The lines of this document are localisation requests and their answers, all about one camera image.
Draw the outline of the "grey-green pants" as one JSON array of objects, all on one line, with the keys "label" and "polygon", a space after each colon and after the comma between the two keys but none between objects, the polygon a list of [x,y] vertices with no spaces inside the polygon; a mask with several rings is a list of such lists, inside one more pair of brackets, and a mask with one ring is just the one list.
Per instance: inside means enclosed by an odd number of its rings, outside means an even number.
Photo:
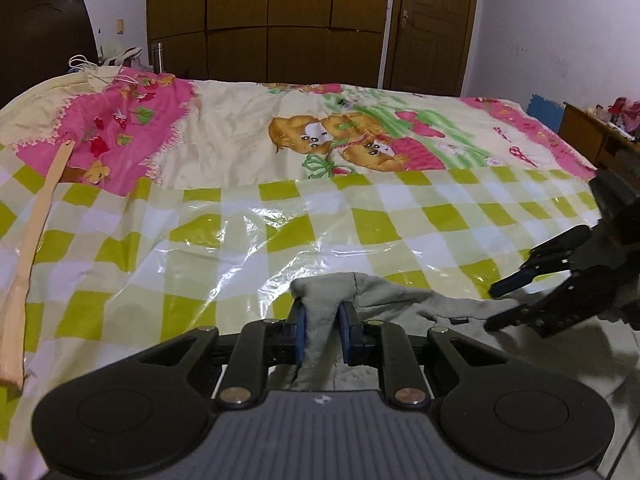
[{"label": "grey-green pants", "polygon": [[349,302],[360,321],[379,320],[400,326],[410,336],[458,337],[472,344],[522,360],[541,370],[561,374],[590,387],[612,410],[615,430],[600,469],[616,479],[639,473],[639,335],[623,322],[597,318],[550,338],[531,328],[510,326],[488,332],[491,315],[506,312],[522,295],[503,300],[452,298],[428,288],[399,285],[358,273],[334,273],[296,278],[292,297],[306,310],[306,342],[300,364],[279,365],[268,379],[271,389],[362,390],[378,385],[370,366],[343,361],[340,335],[334,330],[338,307]]}]

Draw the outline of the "wooden side cabinet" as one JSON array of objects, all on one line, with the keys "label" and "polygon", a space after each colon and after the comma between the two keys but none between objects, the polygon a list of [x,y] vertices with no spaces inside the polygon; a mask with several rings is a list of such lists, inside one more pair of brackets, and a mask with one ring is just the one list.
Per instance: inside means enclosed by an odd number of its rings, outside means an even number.
[{"label": "wooden side cabinet", "polygon": [[598,169],[639,166],[638,143],[572,104],[564,104],[559,136]]}]

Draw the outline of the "blue foam mat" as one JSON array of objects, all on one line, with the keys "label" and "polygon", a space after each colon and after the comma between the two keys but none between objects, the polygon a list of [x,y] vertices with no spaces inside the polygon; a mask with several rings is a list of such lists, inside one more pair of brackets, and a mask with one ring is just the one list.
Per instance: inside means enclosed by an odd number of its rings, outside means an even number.
[{"label": "blue foam mat", "polygon": [[558,133],[564,115],[564,105],[533,94],[526,107],[526,114]]}]

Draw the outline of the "pink clothes pile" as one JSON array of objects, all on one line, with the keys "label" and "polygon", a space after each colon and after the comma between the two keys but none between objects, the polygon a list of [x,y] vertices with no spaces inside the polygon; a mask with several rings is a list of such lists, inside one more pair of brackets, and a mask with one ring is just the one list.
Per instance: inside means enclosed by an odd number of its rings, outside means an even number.
[{"label": "pink clothes pile", "polygon": [[635,136],[639,131],[639,101],[631,101],[626,96],[620,96],[608,107],[608,114],[611,115],[611,122],[626,133]]}]

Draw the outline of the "checkered cartoon bed cover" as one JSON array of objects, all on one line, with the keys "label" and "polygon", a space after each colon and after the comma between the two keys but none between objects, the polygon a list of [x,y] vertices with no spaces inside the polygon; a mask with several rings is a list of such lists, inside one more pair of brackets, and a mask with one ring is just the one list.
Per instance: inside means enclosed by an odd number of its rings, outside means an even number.
[{"label": "checkered cartoon bed cover", "polygon": [[590,168],[515,104],[98,70],[1,111],[1,283],[65,140],[35,254],[1,474],[35,479],[30,418],[70,378],[191,328],[282,318],[296,278],[360,272],[484,298],[529,248],[597,219]]}]

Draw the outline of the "brown wooden door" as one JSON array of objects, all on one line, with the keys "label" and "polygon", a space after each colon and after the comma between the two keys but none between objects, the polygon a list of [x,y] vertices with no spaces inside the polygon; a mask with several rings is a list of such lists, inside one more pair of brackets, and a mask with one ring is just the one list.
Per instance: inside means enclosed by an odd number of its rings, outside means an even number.
[{"label": "brown wooden door", "polygon": [[385,87],[458,96],[477,0],[394,0]]}]

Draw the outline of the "steel thermos bottle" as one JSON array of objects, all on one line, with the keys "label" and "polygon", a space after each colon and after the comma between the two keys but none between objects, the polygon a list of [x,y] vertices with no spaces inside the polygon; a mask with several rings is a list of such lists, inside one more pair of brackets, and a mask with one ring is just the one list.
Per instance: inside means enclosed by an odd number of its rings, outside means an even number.
[{"label": "steel thermos bottle", "polygon": [[151,44],[150,59],[153,72],[161,74],[164,71],[164,46],[161,42]]}]

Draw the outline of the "brown wooden wardrobe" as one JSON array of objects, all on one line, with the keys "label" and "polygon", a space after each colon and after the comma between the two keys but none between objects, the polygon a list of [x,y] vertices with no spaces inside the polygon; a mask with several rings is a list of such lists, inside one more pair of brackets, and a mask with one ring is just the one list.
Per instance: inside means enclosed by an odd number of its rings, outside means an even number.
[{"label": "brown wooden wardrobe", "polygon": [[150,47],[184,79],[374,87],[387,0],[146,0]]}]

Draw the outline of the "dark wooden headboard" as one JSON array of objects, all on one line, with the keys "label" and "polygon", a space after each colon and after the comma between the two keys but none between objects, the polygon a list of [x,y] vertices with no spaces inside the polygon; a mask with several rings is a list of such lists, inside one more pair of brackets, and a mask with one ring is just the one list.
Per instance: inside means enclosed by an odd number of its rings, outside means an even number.
[{"label": "dark wooden headboard", "polygon": [[81,54],[98,60],[96,38],[84,0],[1,0],[0,102],[70,69]]}]

